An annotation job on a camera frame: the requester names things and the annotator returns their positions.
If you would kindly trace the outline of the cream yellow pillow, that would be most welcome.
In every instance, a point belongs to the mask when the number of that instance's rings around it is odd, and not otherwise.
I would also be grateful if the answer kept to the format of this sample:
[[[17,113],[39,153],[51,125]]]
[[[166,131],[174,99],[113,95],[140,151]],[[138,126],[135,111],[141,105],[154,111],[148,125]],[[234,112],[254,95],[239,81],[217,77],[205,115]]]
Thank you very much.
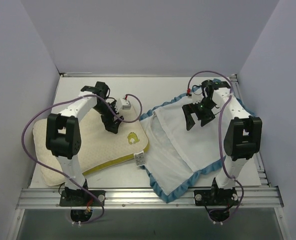
[[[41,119],[33,126],[36,156],[41,163],[62,171],[55,156],[45,146],[46,122],[46,119]],[[104,128],[100,114],[91,109],[81,120],[79,127],[81,148],[78,160],[84,175],[131,160],[134,154],[147,152],[149,148],[148,137],[139,121],[122,122],[118,133],[113,134]],[[43,166],[40,166],[40,173],[41,179],[49,187],[59,185],[65,180],[61,174]]]

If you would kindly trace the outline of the blue white pillowcase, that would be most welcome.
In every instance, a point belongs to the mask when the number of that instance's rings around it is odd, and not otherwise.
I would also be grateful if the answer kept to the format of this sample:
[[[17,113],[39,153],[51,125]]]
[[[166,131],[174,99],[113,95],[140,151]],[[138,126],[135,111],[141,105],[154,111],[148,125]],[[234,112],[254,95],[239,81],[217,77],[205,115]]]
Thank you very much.
[[[143,114],[140,123],[149,139],[145,169],[154,193],[164,202],[180,198],[188,188],[209,186],[222,170],[218,119],[186,130],[182,106],[192,101],[183,93]]]

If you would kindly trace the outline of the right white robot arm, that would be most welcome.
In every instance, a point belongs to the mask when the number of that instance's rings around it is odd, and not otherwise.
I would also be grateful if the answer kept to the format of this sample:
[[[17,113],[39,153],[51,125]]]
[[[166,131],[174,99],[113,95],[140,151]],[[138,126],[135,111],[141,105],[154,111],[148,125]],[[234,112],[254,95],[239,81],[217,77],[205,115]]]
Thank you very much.
[[[188,91],[192,103],[182,106],[182,110],[188,131],[195,125],[192,115],[196,115],[202,127],[218,119],[222,170],[215,178],[217,187],[209,192],[209,198],[220,205],[227,199],[226,190],[235,187],[243,166],[260,150],[262,120],[241,105],[228,82],[205,80],[199,87],[200,94]]]

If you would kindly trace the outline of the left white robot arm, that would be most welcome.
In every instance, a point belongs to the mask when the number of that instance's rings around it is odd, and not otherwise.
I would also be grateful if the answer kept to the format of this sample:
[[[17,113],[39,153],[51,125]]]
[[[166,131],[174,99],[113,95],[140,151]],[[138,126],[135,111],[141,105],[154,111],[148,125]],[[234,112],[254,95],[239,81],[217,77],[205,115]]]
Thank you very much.
[[[96,82],[95,86],[84,86],[80,90],[79,99],[66,109],[47,117],[46,148],[58,160],[65,176],[65,192],[71,195],[71,200],[78,206],[85,205],[89,200],[87,181],[82,174],[78,160],[81,148],[81,133],[79,123],[91,110],[96,110],[103,122],[105,130],[113,134],[123,117],[118,117],[116,103],[107,103],[110,88],[104,82]]]

